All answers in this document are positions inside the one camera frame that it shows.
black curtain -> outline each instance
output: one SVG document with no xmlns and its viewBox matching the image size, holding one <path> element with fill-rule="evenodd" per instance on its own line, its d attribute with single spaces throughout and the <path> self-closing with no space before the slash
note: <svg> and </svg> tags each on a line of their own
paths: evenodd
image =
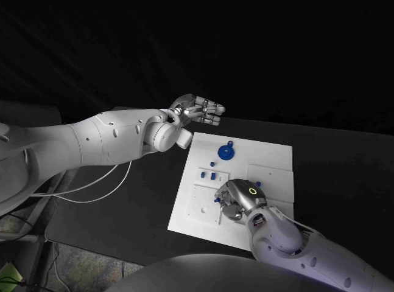
<svg viewBox="0 0 394 292">
<path fill-rule="evenodd" d="M 63 122 L 194 93 L 228 117 L 394 135 L 392 92 L 394 2 L 0 1 L 0 99 Z"/>
</svg>

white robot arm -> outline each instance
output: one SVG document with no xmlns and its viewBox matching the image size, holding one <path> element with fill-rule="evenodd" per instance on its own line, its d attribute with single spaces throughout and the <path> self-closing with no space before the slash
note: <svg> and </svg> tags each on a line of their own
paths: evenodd
<svg viewBox="0 0 394 292">
<path fill-rule="evenodd" d="M 218 125 L 225 108 L 186 94 L 168 109 L 108 111 L 70 125 L 21 128 L 0 123 L 0 216 L 57 173 L 85 165 L 118 165 L 176 143 L 186 148 L 194 120 Z"/>
<path fill-rule="evenodd" d="M 257 185 L 229 180 L 215 194 L 220 212 L 246 226 L 249 248 L 258 261 L 280 266 L 343 291 L 394 291 L 394 282 L 317 231 L 300 231 Z"/>
</svg>

white platform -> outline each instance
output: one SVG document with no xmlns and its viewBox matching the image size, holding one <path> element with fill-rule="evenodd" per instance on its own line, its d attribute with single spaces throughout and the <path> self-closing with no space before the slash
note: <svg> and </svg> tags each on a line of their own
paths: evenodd
<svg viewBox="0 0 394 292">
<path fill-rule="evenodd" d="M 223 161 L 216 151 L 228 141 L 233 142 L 235 154 L 231 160 Z M 203 179 L 200 169 L 206 170 Z M 213 202 L 213 193 L 225 183 L 226 174 L 228 179 L 259 181 L 267 203 L 275 204 L 293 217 L 291 147 L 193 134 L 167 230 L 249 250 L 245 226 L 220 215 L 219 204 Z"/>
</svg>

dark gray table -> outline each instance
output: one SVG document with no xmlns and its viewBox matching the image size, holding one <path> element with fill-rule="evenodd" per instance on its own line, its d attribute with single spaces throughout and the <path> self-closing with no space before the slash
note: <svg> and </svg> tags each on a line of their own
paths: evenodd
<svg viewBox="0 0 394 292">
<path fill-rule="evenodd" d="M 187 130 L 293 146 L 294 219 L 345 246 L 394 280 L 394 137 L 223 118 Z M 189 253 L 251 257 L 249 252 L 167 230 L 187 151 L 177 146 L 132 161 L 117 192 L 89 204 L 63 202 L 46 238 L 147 265 Z M 69 195 L 89 200 L 118 184 L 119 165 L 92 187 Z M 82 167 L 72 188 L 109 167 Z"/>
</svg>

blue object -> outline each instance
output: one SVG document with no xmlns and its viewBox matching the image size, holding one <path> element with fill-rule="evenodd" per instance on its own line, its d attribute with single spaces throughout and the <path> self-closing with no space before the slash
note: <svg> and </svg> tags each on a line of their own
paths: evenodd
<svg viewBox="0 0 394 292">
<path fill-rule="evenodd" d="M 231 158 L 233 157 L 233 149 L 232 149 L 232 146 L 233 146 L 233 142 L 229 141 L 226 143 L 226 145 L 223 145 L 219 149 L 218 149 L 218 157 L 222 159 L 222 160 L 231 160 Z"/>
</svg>

